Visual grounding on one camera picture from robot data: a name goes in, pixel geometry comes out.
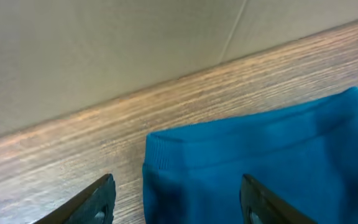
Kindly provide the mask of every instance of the black object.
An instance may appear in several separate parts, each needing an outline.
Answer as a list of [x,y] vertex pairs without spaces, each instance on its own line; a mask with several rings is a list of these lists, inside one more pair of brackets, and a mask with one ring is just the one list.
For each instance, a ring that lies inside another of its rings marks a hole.
[[315,224],[249,174],[242,176],[240,200],[245,224]]
[[116,184],[106,174],[36,224],[111,224],[115,201]]

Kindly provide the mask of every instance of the brown wooden surface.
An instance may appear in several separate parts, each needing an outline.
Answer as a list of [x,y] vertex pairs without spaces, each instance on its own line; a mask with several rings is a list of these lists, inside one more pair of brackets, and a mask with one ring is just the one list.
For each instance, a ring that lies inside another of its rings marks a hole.
[[358,85],[358,22],[138,91],[0,139],[0,223],[33,222],[107,172],[114,223],[143,223],[145,135]]

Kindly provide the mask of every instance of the blue fabric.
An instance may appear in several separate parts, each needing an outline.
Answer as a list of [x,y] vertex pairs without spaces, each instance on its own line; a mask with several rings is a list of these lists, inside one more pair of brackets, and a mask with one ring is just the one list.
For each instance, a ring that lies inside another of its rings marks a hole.
[[358,89],[147,136],[153,223],[243,223],[243,174],[318,223],[358,223]]

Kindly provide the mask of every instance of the wall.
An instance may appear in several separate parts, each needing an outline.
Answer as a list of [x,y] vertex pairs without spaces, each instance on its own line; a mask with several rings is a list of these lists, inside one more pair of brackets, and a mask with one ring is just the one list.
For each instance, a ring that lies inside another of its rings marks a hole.
[[0,0],[0,135],[358,19],[358,0]]

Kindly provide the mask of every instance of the panel seam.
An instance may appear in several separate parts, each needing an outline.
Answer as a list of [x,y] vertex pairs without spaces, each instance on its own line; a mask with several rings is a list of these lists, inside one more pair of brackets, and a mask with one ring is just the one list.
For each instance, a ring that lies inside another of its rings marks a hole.
[[227,49],[229,48],[229,45],[233,39],[233,35],[234,35],[235,31],[237,30],[237,27],[239,25],[242,14],[245,12],[245,8],[247,6],[248,1],[250,1],[250,0],[243,0],[243,2],[241,4],[240,11],[236,17],[236,20],[234,21],[234,25],[233,25],[232,29],[230,30],[229,37],[227,37],[226,42],[224,43],[224,47],[223,47],[222,53],[219,57],[218,64],[222,63],[224,56],[226,56]]

